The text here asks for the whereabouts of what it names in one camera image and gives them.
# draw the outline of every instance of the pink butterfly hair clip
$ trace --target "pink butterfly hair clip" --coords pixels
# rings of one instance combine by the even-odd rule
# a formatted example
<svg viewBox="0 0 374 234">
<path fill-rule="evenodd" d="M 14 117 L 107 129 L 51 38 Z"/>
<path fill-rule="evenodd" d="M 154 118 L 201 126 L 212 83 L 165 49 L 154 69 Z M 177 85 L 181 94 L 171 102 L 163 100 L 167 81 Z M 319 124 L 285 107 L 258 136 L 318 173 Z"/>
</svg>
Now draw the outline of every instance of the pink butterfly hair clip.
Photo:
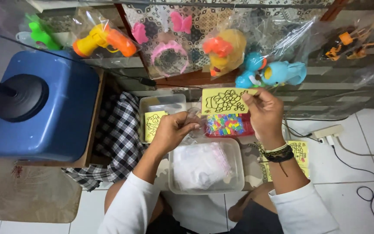
<svg viewBox="0 0 374 234">
<path fill-rule="evenodd" d="M 144 42 L 148 41 L 148 37 L 145 35 L 145 25 L 136 22 L 131 30 L 132 35 L 134 36 L 135 40 L 139 43 L 142 44 Z"/>
<path fill-rule="evenodd" d="M 191 25 L 193 24 L 191 15 L 183 18 L 179 12 L 174 11 L 170 14 L 170 17 L 174 25 L 172 28 L 174 32 L 191 33 Z"/>
</svg>

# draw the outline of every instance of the black base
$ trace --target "black base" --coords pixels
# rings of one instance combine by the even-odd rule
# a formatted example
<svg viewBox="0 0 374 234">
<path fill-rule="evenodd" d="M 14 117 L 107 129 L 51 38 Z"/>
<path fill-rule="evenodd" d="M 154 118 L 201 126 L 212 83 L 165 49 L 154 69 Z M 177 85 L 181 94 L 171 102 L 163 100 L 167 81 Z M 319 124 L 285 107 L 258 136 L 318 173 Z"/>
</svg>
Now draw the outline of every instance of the black base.
<svg viewBox="0 0 374 234">
<path fill-rule="evenodd" d="M 3 84 L 17 91 L 14 97 L 0 92 L 0 118 L 8 122 L 32 118 L 43 109 L 49 97 L 49 86 L 35 75 L 15 75 Z"/>
</svg>

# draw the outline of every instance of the plaid cloth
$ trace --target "plaid cloth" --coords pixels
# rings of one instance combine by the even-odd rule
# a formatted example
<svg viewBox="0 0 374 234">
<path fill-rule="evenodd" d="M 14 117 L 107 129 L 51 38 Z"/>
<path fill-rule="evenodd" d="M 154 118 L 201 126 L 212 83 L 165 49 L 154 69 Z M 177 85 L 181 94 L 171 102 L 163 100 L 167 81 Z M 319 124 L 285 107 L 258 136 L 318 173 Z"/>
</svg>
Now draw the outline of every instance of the plaid cloth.
<svg viewBox="0 0 374 234">
<path fill-rule="evenodd" d="M 129 93 L 118 95 L 105 88 L 92 155 L 110 157 L 112 162 L 107 168 L 91 165 L 62 168 L 63 172 L 89 191 L 99 187 L 101 181 L 117 182 L 126 178 L 145 151 L 138 132 L 138 103 L 138 98 Z"/>
</svg>

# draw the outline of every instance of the yellow toy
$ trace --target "yellow toy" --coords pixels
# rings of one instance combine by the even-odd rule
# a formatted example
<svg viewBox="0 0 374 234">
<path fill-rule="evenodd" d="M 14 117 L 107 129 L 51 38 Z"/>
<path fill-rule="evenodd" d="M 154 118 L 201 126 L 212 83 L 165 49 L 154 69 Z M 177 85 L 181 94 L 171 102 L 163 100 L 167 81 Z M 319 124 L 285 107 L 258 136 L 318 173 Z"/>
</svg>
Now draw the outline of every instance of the yellow toy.
<svg viewBox="0 0 374 234">
<path fill-rule="evenodd" d="M 238 68 L 244 59 L 246 37 L 237 29 L 226 29 L 203 43 L 209 54 L 211 76 L 221 76 Z"/>
<path fill-rule="evenodd" d="M 121 51 L 123 56 L 130 57 L 137 51 L 131 39 L 116 29 L 111 29 L 108 24 L 98 24 L 90 30 L 87 37 L 77 39 L 73 49 L 81 57 L 90 56 L 97 47 L 106 48 L 109 52 Z"/>
</svg>

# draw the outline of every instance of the person's right hand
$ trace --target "person's right hand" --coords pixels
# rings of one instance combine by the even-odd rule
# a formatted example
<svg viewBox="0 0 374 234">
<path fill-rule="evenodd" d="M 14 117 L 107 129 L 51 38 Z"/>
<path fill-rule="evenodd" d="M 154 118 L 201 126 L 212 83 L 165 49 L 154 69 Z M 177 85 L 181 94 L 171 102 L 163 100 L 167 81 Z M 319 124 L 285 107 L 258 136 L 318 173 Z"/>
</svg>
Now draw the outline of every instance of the person's right hand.
<svg viewBox="0 0 374 234">
<path fill-rule="evenodd" d="M 284 104 L 266 89 L 256 89 L 258 92 L 254 96 L 244 93 L 242 99 L 249 107 L 257 139 L 262 142 L 265 150 L 274 150 L 285 145 L 281 128 Z"/>
</svg>

